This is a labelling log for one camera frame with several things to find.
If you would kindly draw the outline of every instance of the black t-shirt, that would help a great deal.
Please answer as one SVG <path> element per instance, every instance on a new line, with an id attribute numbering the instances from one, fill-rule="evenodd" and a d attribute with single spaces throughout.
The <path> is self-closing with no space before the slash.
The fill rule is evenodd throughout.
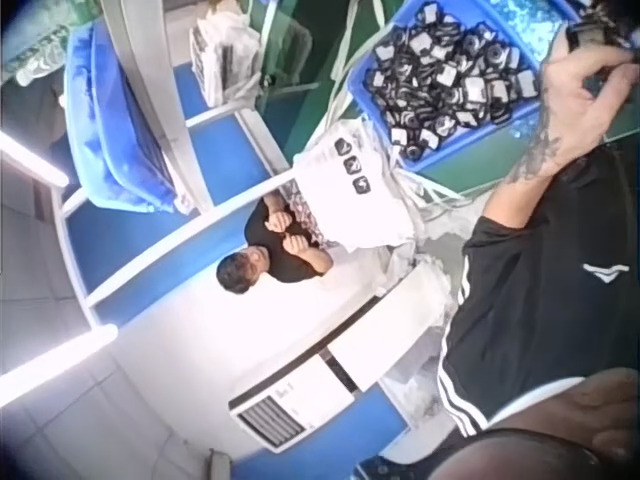
<path id="1" fill-rule="evenodd" d="M 438 381 L 464 434 L 550 382 L 638 368 L 637 173 L 604 149 L 586 160 L 554 179 L 526 228 L 482 217 L 463 249 Z"/>
<path id="2" fill-rule="evenodd" d="M 317 243 L 312 241 L 309 232 L 296 221 L 296 217 L 289 207 L 285 207 L 284 211 L 291 215 L 293 219 L 293 222 L 287 228 L 287 233 L 290 235 L 304 235 L 309 245 L 317 248 Z M 301 282 L 320 275 L 308 262 L 305 262 L 300 257 L 291 255 L 282 247 L 284 234 L 269 230 L 265 226 L 268 218 L 269 209 L 264 200 L 260 200 L 249 216 L 244 229 L 244 236 L 248 245 L 264 247 L 269 252 L 269 275 L 283 283 Z"/>

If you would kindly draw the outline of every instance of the metal frame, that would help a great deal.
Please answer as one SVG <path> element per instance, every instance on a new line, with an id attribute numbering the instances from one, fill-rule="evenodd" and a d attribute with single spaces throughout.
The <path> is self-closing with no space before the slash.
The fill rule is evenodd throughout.
<path id="1" fill-rule="evenodd" d="M 151 131 L 200 212 L 213 207 L 202 178 L 169 55 L 163 3 L 102 0 L 114 48 Z"/>

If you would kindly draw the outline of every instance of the hand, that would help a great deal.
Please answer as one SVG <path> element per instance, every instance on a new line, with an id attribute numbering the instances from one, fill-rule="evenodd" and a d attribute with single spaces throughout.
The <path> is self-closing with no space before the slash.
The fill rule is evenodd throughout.
<path id="1" fill-rule="evenodd" d="M 287 212 L 276 212 L 269 215 L 269 219 L 264 222 L 264 225 L 272 232 L 282 233 L 291 225 L 292 221 L 291 215 Z"/>
<path id="2" fill-rule="evenodd" d="M 309 250 L 309 242 L 302 235 L 287 235 L 282 242 L 282 247 L 291 255 L 299 256 Z"/>
<path id="3" fill-rule="evenodd" d="M 553 176 L 598 146 L 638 81 L 638 65 L 631 60 L 631 53 L 602 45 L 569 53 L 560 29 L 542 67 L 538 131 L 507 181 Z M 604 67 L 614 68 L 594 98 L 583 81 Z"/>

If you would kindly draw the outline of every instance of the white plastic bag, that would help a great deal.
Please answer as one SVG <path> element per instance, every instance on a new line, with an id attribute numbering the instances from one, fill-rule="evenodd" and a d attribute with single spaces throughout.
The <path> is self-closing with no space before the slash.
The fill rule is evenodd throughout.
<path id="1" fill-rule="evenodd" d="M 410 241 L 415 225 L 369 124 L 341 120 L 294 158 L 295 178 L 323 235 L 347 250 Z"/>
<path id="2" fill-rule="evenodd" d="M 249 18 L 209 11 L 189 31 L 193 72 L 209 108 L 231 101 L 255 101 L 260 93 L 263 52 Z"/>

